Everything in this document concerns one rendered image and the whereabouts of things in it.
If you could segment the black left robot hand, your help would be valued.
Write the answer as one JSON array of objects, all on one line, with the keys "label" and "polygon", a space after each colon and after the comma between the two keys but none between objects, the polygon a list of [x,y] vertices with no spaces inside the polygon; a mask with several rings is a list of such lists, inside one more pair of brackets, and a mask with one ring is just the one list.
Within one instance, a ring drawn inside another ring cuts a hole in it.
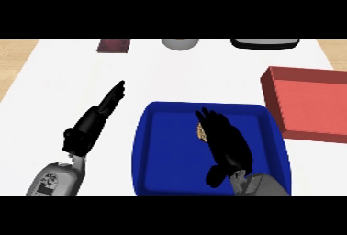
[{"label": "black left robot hand", "polygon": [[93,106],[75,125],[63,131],[62,150],[71,155],[84,157],[97,141],[106,120],[124,98],[124,81],[120,81],[108,92],[100,104]]}]

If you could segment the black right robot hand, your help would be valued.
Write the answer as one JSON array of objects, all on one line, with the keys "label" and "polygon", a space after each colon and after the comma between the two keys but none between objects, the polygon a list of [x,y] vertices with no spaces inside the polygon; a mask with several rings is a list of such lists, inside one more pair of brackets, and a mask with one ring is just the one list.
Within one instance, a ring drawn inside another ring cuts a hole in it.
[{"label": "black right robot hand", "polygon": [[195,111],[195,115],[207,134],[207,144],[216,162],[207,173],[207,185],[217,188],[235,172],[252,172],[252,153],[238,128],[223,114],[202,108]]}]

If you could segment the tan cupcake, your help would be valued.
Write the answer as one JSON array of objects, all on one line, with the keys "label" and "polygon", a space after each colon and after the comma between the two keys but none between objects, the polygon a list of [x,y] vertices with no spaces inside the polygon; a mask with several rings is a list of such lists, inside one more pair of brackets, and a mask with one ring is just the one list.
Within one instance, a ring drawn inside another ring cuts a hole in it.
[{"label": "tan cupcake", "polygon": [[196,136],[198,136],[198,139],[207,143],[207,134],[205,134],[201,123],[198,123],[196,125]]}]

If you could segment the blue plastic tray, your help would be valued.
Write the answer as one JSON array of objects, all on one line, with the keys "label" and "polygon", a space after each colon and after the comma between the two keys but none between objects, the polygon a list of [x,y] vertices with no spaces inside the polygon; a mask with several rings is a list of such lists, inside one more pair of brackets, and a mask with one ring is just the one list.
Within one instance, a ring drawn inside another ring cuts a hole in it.
[{"label": "blue plastic tray", "polygon": [[207,172],[214,164],[198,139],[195,112],[213,110],[239,129],[251,148],[255,173],[269,174],[291,189],[289,157],[279,127],[264,106],[153,102],[143,110],[133,144],[133,185],[140,196],[230,196],[229,182],[213,188]]}]

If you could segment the red cardboard box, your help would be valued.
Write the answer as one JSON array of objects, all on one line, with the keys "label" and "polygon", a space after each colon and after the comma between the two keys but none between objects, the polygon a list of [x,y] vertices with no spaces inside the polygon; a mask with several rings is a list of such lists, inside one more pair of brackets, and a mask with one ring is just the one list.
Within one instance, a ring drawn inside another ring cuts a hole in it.
[{"label": "red cardboard box", "polygon": [[270,66],[260,82],[282,136],[347,143],[347,72]]}]

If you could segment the dark maroon block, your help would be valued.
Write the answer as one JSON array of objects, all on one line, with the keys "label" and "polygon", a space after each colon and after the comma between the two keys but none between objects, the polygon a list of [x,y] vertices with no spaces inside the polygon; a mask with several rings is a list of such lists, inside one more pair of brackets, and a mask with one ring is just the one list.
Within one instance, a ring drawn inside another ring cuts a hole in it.
[{"label": "dark maroon block", "polygon": [[128,39],[102,39],[96,51],[100,53],[127,53],[128,46]]}]

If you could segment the grey round bowl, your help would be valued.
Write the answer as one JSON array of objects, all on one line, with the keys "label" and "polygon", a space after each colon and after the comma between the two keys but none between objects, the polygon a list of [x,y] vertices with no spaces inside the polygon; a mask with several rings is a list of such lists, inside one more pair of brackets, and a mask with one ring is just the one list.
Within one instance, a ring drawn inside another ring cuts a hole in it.
[{"label": "grey round bowl", "polygon": [[198,44],[198,39],[164,39],[161,42],[171,50],[189,50]]}]

